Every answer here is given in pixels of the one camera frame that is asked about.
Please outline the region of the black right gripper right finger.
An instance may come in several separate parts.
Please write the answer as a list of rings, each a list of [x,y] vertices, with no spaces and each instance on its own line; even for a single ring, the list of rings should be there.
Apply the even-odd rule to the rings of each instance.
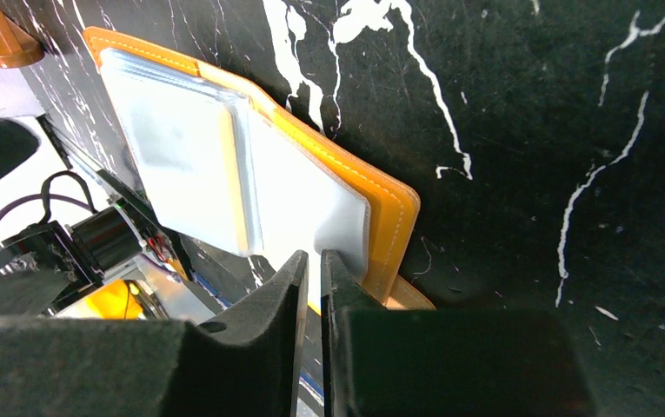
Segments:
[[[529,310],[389,310],[321,255],[328,416],[593,416],[560,323]]]

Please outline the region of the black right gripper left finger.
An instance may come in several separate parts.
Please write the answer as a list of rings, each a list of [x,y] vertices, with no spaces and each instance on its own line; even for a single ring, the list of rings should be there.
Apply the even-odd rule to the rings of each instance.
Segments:
[[[0,315],[0,416],[291,416],[309,258],[202,324]]]

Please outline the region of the orange leather card holder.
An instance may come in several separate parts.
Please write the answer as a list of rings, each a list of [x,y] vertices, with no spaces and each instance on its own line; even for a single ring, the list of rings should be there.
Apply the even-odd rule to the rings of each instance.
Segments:
[[[430,309],[399,274],[421,201],[250,80],[89,27],[95,62],[159,223],[233,255],[339,252],[383,306]]]

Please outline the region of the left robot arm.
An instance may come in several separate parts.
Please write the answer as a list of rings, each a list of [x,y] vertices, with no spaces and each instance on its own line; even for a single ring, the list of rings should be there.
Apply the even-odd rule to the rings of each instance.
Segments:
[[[52,218],[51,203],[58,196],[51,185],[59,177],[76,181],[84,193],[76,205],[91,213],[74,226],[64,227]],[[55,316],[109,289],[123,298],[120,315],[126,317],[135,302],[131,289],[136,284],[109,279],[107,274],[149,252],[156,256],[152,264],[158,269],[176,257],[175,233],[161,228],[145,205],[122,195],[98,210],[87,182],[71,170],[50,175],[39,193],[5,206],[0,221],[29,201],[42,203],[43,217],[0,242],[0,314]]]

